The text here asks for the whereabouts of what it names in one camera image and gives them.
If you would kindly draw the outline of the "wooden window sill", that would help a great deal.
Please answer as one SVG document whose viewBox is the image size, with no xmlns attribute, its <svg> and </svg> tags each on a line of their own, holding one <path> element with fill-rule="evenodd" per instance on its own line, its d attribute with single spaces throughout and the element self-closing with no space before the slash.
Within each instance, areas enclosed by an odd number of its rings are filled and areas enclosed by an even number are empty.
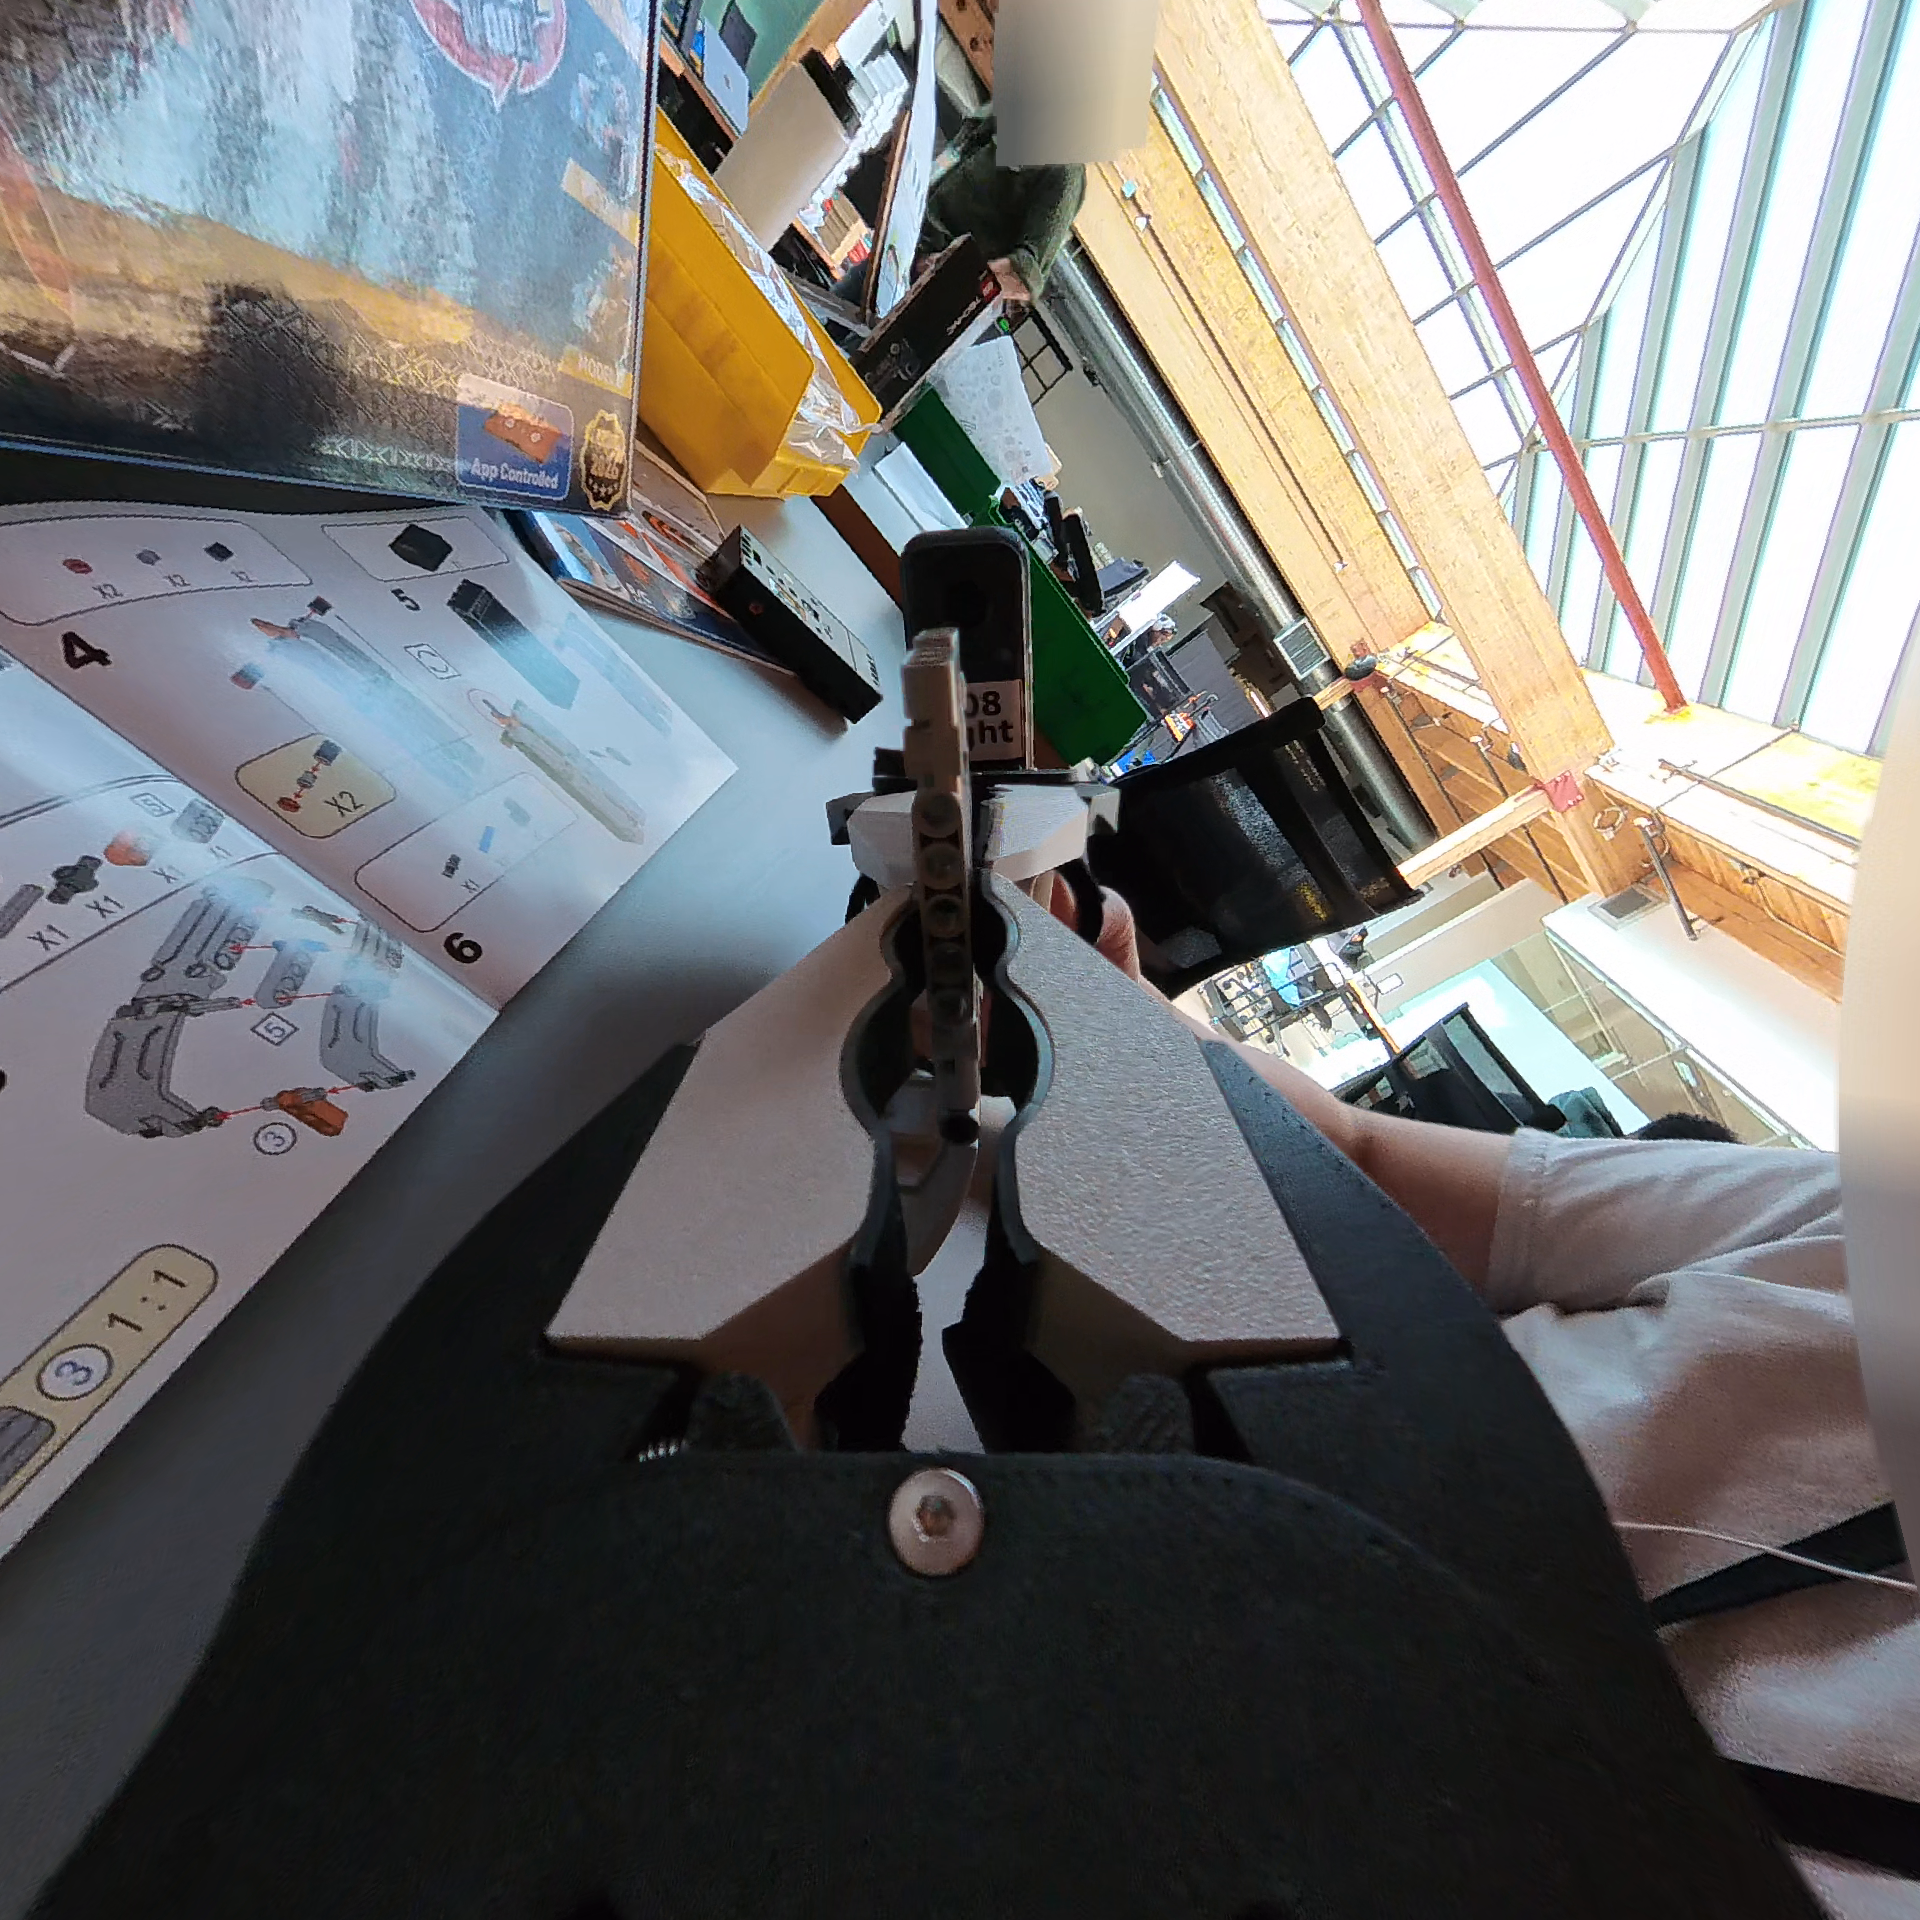
<svg viewBox="0 0 1920 1920">
<path fill-rule="evenodd" d="M 1632 679 L 1582 679 L 1610 740 L 1582 779 L 1584 805 L 1540 801 L 1485 844 L 1485 871 L 1532 877 L 1558 902 L 1598 879 L 1610 894 L 1642 883 L 1837 1001 L 1878 761 L 1712 707 L 1669 710 Z M 1441 831 L 1545 784 L 1465 646 L 1436 627 L 1388 654 L 1360 699 Z"/>
</svg>

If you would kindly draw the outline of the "white instruction booklet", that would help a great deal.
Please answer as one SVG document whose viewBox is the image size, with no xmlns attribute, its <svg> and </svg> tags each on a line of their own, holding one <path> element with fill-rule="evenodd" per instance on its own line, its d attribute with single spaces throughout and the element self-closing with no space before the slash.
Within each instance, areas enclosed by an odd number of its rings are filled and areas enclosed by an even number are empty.
<svg viewBox="0 0 1920 1920">
<path fill-rule="evenodd" d="M 736 763 L 477 507 L 4 507 L 4 1548 Z"/>
</svg>

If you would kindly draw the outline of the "white paper roll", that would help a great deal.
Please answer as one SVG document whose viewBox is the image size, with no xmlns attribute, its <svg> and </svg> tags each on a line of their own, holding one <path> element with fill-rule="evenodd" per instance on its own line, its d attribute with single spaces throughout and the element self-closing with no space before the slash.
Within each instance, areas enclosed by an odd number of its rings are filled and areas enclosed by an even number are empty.
<svg viewBox="0 0 1920 1920">
<path fill-rule="evenodd" d="M 857 126 L 849 70 L 819 51 L 808 51 L 758 93 L 748 131 L 715 168 L 715 184 L 765 252 L 774 252 L 853 152 Z"/>
</svg>

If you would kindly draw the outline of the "small black box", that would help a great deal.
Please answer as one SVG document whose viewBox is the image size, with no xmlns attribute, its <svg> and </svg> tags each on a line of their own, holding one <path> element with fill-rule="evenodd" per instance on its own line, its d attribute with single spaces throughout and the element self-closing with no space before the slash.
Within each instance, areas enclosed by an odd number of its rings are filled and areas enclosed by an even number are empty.
<svg viewBox="0 0 1920 1920">
<path fill-rule="evenodd" d="M 702 564 L 702 585 L 734 622 L 849 721 L 881 707 L 872 646 L 765 548 L 748 525 Z"/>
</svg>

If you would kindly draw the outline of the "person's right forearm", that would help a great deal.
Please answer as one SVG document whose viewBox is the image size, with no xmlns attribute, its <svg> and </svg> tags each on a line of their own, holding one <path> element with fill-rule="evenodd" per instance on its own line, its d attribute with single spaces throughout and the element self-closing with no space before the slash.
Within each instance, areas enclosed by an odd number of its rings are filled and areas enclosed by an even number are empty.
<svg viewBox="0 0 1920 1920">
<path fill-rule="evenodd" d="M 1784 1542 L 1888 1499 L 1833 1155 L 1473 1134 L 1229 1052 L 1477 1288 L 1619 1520 Z"/>
</svg>

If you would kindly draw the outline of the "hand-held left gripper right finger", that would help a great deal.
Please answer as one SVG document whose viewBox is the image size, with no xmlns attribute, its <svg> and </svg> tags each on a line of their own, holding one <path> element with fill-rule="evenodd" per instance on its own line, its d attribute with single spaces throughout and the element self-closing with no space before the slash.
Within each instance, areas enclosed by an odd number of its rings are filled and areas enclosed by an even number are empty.
<svg viewBox="0 0 1920 1920">
<path fill-rule="evenodd" d="M 1078 1403 L 1130 1375 L 1330 1360 L 1333 1309 L 1202 1043 L 1001 877 L 1005 1012 L 1040 1030 L 1010 1243 L 1038 1271 L 1018 1343 Z"/>
</svg>

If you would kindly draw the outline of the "person's right hand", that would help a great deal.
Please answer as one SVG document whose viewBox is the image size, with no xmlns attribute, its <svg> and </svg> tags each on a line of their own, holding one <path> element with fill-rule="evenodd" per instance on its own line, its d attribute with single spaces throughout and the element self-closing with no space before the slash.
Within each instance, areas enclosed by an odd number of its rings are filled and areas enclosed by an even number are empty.
<svg viewBox="0 0 1920 1920">
<path fill-rule="evenodd" d="M 1083 933 L 1083 921 L 1088 919 L 1083 913 L 1083 908 L 1090 905 L 1092 894 L 1097 894 L 1097 931 L 1090 937 L 1096 950 L 1102 957 L 1107 957 L 1117 972 L 1132 977 L 1146 996 L 1149 996 L 1164 1011 L 1190 1023 L 1189 1015 L 1182 1007 L 1178 1007 L 1160 987 L 1146 980 L 1136 947 L 1136 921 L 1132 908 L 1110 887 L 1090 883 L 1076 868 L 1057 868 L 1040 876 L 1029 892 L 1048 908 L 1048 912 L 1051 912 L 1057 921 L 1066 923 L 1068 931 L 1078 933 L 1083 939 L 1088 937 Z"/>
</svg>

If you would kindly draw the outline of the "grey toy beam arm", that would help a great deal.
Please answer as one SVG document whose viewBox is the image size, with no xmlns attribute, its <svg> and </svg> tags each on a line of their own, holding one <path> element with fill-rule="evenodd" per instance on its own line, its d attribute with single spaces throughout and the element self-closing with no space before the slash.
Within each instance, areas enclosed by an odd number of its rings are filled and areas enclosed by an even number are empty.
<svg viewBox="0 0 1920 1920">
<path fill-rule="evenodd" d="M 899 1175 L 905 1271 L 940 1255 L 969 1195 L 980 1141 L 980 992 L 973 957 L 973 805 L 957 628 L 915 638 L 904 660 L 904 776 L 918 910 L 929 1080 L 917 1176 Z"/>
</svg>

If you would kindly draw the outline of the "white printed paper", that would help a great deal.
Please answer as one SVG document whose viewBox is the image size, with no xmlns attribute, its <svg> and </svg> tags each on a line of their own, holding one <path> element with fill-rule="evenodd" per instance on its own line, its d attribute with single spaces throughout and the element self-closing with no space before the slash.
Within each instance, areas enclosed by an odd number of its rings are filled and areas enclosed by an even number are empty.
<svg viewBox="0 0 1920 1920">
<path fill-rule="evenodd" d="M 1059 479 L 1010 333 L 990 331 L 955 352 L 931 387 L 1003 486 Z"/>
</svg>

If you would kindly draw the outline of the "green plastic bin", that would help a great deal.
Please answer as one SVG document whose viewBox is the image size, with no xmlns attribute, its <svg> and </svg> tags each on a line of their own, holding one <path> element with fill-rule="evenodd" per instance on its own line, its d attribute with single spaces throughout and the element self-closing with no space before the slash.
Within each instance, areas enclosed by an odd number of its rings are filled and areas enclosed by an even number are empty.
<svg viewBox="0 0 1920 1920">
<path fill-rule="evenodd" d="M 933 387 L 905 408 L 897 436 L 964 525 L 1014 527 L 1001 509 L 1001 479 Z M 1038 734 L 1066 763 L 1110 763 L 1136 740 L 1146 708 L 1040 550 L 1025 535 L 1014 540 L 1029 572 Z"/>
</svg>

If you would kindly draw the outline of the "black carton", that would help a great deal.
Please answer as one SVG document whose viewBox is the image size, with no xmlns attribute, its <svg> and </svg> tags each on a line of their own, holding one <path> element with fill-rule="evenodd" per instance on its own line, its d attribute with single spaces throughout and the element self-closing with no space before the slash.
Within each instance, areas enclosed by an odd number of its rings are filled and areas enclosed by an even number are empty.
<svg viewBox="0 0 1920 1920">
<path fill-rule="evenodd" d="M 940 365 L 976 343 L 998 313 L 996 270 L 973 235 L 963 232 L 853 352 L 853 368 L 881 404 L 881 420 L 900 419 Z"/>
</svg>

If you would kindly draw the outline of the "large blue toy box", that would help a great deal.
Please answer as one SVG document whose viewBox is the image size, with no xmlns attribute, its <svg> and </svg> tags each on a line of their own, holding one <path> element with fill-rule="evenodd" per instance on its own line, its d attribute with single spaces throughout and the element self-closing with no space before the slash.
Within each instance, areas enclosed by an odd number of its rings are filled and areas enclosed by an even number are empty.
<svg viewBox="0 0 1920 1920">
<path fill-rule="evenodd" d="M 4 444 L 629 507 L 650 1 L 2 5 Z"/>
</svg>

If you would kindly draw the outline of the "large wooden ceiling beam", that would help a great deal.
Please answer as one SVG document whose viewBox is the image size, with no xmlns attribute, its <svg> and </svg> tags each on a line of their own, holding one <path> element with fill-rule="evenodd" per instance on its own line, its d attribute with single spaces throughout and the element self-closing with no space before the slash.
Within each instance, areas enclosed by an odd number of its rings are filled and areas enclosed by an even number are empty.
<svg viewBox="0 0 1920 1920">
<path fill-rule="evenodd" d="M 1445 624 L 1538 779 L 1613 737 L 1257 5 L 1164 5 L 1078 239 L 1337 660 Z"/>
</svg>

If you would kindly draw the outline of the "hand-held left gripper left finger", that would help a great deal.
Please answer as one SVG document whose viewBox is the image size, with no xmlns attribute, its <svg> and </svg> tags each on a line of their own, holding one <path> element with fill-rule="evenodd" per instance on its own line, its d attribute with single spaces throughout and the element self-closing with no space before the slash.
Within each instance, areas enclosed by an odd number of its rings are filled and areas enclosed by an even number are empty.
<svg viewBox="0 0 1920 1920">
<path fill-rule="evenodd" d="M 874 1134 L 843 1088 L 854 1019 L 897 985 L 888 892 L 712 1027 L 546 1339 L 764 1381 L 801 1433 L 857 1356 L 849 1251 Z"/>
</svg>

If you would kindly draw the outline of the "glass skylight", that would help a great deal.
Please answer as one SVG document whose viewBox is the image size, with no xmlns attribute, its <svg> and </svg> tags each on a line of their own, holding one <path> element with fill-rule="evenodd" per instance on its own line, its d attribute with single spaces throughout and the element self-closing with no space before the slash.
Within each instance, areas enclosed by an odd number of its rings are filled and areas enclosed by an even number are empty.
<svg viewBox="0 0 1920 1920">
<path fill-rule="evenodd" d="M 1878 753 L 1915 644 L 1917 5 L 1382 5 L 1689 699 Z"/>
</svg>

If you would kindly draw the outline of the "person's white shirt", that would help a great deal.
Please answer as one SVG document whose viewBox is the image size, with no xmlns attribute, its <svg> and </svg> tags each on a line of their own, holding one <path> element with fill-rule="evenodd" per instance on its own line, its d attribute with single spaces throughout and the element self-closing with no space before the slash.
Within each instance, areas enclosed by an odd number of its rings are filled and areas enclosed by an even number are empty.
<svg viewBox="0 0 1920 1920">
<path fill-rule="evenodd" d="M 1717 1460 L 1658 1446 L 1595 1470 L 1646 1596 L 1790 1548 L 1888 1497 L 1869 1440 L 1754 1444 Z M 1665 1631 L 1724 1756 L 1906 1801 L 1917 1784 L 1915 1598 L 1858 1581 Z"/>
</svg>

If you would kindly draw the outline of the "grey desk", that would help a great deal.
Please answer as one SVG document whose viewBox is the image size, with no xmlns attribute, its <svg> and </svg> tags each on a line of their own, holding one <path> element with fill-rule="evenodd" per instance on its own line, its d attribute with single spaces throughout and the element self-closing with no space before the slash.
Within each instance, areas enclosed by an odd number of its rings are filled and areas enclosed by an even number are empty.
<svg viewBox="0 0 1920 1920">
<path fill-rule="evenodd" d="M 897 740 L 771 665 L 594 614 L 734 776 L 507 1005 L 448 1080 L 161 1382 L 2 1566 L 2 1912 L 113 1801 L 218 1631 L 361 1360 L 459 1240 L 669 1045 L 832 933 L 826 801 Z"/>
</svg>

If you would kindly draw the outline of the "black monitor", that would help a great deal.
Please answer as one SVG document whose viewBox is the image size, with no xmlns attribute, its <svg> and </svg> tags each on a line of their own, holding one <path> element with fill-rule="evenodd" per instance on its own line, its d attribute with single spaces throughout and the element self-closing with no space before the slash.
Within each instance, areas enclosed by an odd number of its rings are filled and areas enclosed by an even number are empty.
<svg viewBox="0 0 1920 1920">
<path fill-rule="evenodd" d="M 1337 1097 L 1363 1112 L 1438 1123 L 1490 1135 L 1558 1134 L 1568 1117 L 1540 1100 L 1469 1005 L 1459 1005 Z"/>
</svg>

